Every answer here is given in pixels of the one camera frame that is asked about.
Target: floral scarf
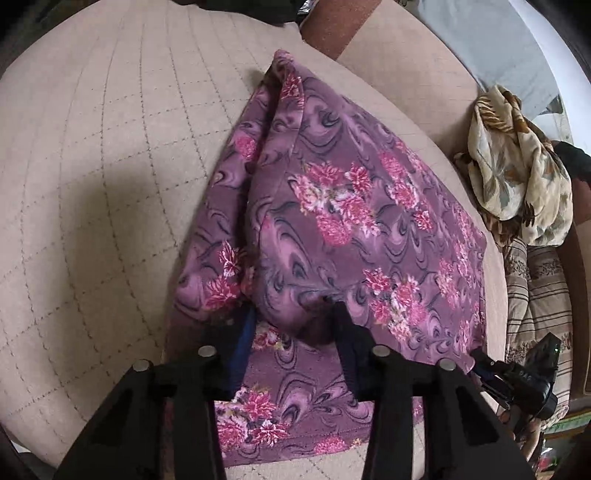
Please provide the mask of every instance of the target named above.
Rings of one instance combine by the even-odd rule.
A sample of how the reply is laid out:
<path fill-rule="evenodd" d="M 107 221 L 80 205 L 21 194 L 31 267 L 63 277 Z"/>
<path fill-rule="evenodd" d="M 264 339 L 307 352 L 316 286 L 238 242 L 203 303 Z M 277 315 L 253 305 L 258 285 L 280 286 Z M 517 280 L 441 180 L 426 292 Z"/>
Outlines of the floral scarf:
<path fill-rule="evenodd" d="M 484 250 L 414 152 L 278 51 L 204 194 L 168 324 L 175 358 L 237 302 L 259 311 L 244 385 L 216 403 L 225 465 L 367 441 L 372 404 L 345 385 L 327 299 L 406 358 L 469 370 L 485 333 Z"/>

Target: striped fabric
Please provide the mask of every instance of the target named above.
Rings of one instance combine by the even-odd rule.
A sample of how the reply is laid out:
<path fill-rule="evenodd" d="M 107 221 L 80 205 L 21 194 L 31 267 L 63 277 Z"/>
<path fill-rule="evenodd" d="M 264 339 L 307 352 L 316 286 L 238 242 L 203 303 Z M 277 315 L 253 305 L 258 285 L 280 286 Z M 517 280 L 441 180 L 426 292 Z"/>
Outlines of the striped fabric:
<path fill-rule="evenodd" d="M 555 247 L 528 247 L 514 240 L 504 248 L 509 297 L 506 361 L 523 364 L 527 352 L 549 332 L 562 341 L 554 393 L 556 412 L 545 429 L 569 410 L 573 372 L 573 317 L 569 289 Z"/>

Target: black cloth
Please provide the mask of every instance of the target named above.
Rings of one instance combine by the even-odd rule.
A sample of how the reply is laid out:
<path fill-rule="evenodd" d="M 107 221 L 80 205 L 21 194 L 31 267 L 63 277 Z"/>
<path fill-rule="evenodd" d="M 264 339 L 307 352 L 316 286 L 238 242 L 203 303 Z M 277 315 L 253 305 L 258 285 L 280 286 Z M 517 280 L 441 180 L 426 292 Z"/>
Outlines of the black cloth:
<path fill-rule="evenodd" d="M 558 142 L 554 152 L 560 157 L 570 178 L 591 181 L 591 157 L 570 143 Z"/>
<path fill-rule="evenodd" d="M 591 82 L 589 0 L 527 0 L 554 27 Z"/>
<path fill-rule="evenodd" d="M 179 5 L 197 4 L 205 10 L 236 12 L 271 25 L 295 22 L 304 0 L 174 0 Z"/>

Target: black device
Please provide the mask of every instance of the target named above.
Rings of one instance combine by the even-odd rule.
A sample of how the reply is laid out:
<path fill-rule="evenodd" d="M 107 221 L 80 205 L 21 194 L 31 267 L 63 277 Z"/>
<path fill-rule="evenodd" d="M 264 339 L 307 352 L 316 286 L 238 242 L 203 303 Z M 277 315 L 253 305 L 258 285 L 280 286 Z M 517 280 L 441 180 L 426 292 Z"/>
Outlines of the black device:
<path fill-rule="evenodd" d="M 410 480 L 412 398 L 425 408 L 429 480 L 532 480 L 518 446 L 474 383 L 451 359 L 427 365 L 376 345 L 346 306 L 332 308 L 345 380 L 356 401 L 375 403 L 363 480 Z M 240 386 L 255 330 L 255 310 L 243 304 L 204 333 L 198 351 L 153 366 L 136 361 L 90 419 L 54 480 L 157 480 L 165 398 L 174 402 L 177 480 L 226 478 L 213 400 L 230 400 Z"/>
<path fill-rule="evenodd" d="M 547 420 L 558 403 L 552 388 L 560 345 L 560 339 L 548 333 L 530 349 L 523 366 L 516 362 L 495 362 L 478 348 L 470 353 L 476 361 L 472 371 L 480 377 L 483 390 L 504 408 L 517 406 L 525 416 Z M 523 420 L 516 424 L 515 430 L 521 430 L 522 426 Z"/>

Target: beige upholstered chair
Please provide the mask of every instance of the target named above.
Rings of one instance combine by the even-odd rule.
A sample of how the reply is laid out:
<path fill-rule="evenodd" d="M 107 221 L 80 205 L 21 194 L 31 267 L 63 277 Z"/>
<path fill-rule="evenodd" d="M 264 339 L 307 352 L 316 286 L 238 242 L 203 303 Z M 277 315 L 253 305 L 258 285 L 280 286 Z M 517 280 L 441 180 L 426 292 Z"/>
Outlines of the beige upholstered chair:
<path fill-rule="evenodd" d="M 133 360 L 160 360 L 193 212 L 277 48 L 402 137 L 484 230 L 435 144 L 297 28 L 166 0 L 95 3 L 0 80 L 0 422 L 47 462 L 59 464 Z M 500 358 L 506 289 L 488 240 L 488 342 Z M 361 465 L 339 455 L 322 460 L 335 478 Z"/>

